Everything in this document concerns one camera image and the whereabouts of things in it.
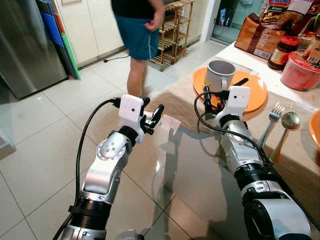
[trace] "red lid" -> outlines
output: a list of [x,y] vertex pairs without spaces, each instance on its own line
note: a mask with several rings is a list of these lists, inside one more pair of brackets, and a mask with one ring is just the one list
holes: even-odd
[[295,64],[297,64],[299,67],[302,67],[312,72],[320,73],[320,68],[304,60],[301,55],[297,54],[296,51],[289,53],[289,59],[293,61]]
[[281,42],[290,46],[298,46],[300,44],[299,38],[294,36],[282,36],[280,40]]

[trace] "human hand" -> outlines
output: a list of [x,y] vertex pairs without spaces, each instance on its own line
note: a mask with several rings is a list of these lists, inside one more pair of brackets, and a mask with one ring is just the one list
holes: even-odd
[[154,32],[161,26],[164,20],[164,15],[165,15],[165,11],[163,9],[157,10],[154,13],[153,19],[151,20],[151,22],[147,22],[146,24],[144,24],[144,27],[149,31]]

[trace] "person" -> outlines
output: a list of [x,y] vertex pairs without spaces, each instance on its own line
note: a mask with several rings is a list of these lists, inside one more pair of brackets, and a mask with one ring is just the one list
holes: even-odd
[[158,51],[163,0],[111,0],[112,10],[125,48],[131,57],[128,94],[144,96],[148,60]]

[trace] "blue shorts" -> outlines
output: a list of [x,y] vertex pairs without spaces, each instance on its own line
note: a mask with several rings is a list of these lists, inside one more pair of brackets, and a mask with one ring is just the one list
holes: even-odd
[[157,55],[159,29],[145,28],[151,19],[115,16],[119,32],[129,55],[137,60],[151,60]]

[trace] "spoon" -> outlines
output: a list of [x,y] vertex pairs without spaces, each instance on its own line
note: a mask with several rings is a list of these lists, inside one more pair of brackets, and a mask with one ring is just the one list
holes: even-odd
[[280,142],[278,143],[278,145],[276,146],[276,148],[273,150],[272,154],[269,157],[269,160],[271,161],[272,164],[279,162],[280,151],[284,144],[288,130],[296,130],[299,128],[300,126],[299,115],[294,111],[289,111],[282,116],[281,123],[284,126],[284,132],[282,134]]

